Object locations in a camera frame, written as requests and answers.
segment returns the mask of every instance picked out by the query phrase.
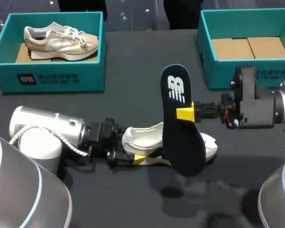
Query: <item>black insole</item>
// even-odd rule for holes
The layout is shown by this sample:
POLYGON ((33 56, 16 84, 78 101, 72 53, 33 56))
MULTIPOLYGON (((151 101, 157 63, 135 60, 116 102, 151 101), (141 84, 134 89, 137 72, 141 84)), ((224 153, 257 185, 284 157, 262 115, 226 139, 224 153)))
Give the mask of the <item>black insole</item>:
POLYGON ((174 64, 163 70, 161 97, 164 114, 162 141, 167 157, 179 174, 193 176, 204 167, 206 149, 195 123, 176 117, 177 108, 192 106, 190 76, 185 67, 174 64))

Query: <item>person's leg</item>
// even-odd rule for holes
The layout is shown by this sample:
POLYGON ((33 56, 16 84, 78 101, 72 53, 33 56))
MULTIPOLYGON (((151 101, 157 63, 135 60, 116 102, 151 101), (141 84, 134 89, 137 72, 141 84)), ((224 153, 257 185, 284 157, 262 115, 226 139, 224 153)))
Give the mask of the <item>person's leg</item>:
POLYGON ((204 0, 164 0, 170 29, 197 29, 204 0))
POLYGON ((108 17, 105 0, 89 0, 87 10, 91 12, 101 11, 104 14, 104 21, 108 17))
POLYGON ((61 12, 82 12, 86 11, 87 0, 58 0, 61 12))

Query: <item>white sneaker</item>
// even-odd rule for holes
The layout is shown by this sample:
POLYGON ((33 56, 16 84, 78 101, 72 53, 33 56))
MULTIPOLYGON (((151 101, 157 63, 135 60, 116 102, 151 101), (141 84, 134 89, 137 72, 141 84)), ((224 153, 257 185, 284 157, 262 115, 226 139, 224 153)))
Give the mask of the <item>white sneaker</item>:
POLYGON ((96 54, 98 37, 55 22, 45 28, 24 28, 31 59, 62 58, 79 61, 96 54))
MULTIPOLYGON (((163 122, 149 128, 129 127, 123 134, 122 145, 126 153, 146 156, 146 159, 140 165, 165 163, 170 165, 169 161, 162 159, 161 156, 153 157, 157 149, 162 145, 163 122)), ((218 150, 215 139, 207 134, 201 133, 206 147, 206 162, 214 157, 218 150)))

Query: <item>beige sneaker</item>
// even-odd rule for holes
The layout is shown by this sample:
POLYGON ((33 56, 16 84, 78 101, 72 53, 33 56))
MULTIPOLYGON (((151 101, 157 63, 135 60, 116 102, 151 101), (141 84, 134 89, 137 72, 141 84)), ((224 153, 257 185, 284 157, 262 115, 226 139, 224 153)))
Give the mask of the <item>beige sneaker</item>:
POLYGON ((45 28, 24 28, 31 59, 62 58, 78 61, 97 54, 98 37, 55 22, 45 28))

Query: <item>shoe box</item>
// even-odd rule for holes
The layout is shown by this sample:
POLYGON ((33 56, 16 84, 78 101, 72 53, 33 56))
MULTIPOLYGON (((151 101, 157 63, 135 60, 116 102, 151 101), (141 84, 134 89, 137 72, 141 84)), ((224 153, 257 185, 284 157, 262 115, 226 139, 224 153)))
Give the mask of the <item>shoe box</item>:
POLYGON ((199 57, 209 89, 229 88, 235 67, 253 66, 259 87, 285 81, 285 9, 202 10, 199 57))
POLYGON ((102 12, 10 14, 0 35, 0 87, 4 93, 100 92, 105 86, 106 39, 102 12), (83 61, 31 60, 24 28, 55 21, 99 37, 96 57, 83 61))

